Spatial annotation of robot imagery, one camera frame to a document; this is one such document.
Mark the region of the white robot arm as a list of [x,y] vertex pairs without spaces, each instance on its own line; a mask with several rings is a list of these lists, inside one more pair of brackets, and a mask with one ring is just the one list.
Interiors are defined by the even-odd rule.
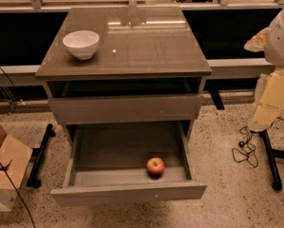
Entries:
[[284,7],[244,48],[253,52],[262,50],[265,60],[275,67],[273,73],[261,74],[257,80],[255,102],[248,122],[251,131],[262,132],[270,128],[284,110]]

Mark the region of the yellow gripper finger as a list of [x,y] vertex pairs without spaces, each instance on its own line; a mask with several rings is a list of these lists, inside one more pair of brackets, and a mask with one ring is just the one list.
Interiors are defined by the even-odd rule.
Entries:
[[250,40],[246,42],[244,49],[251,52],[263,51],[265,49],[268,31],[269,30],[267,28],[259,31],[256,35],[254,35]]
[[256,83],[255,102],[253,104],[248,128],[253,132],[262,132],[284,110],[284,68],[271,73],[261,74]]

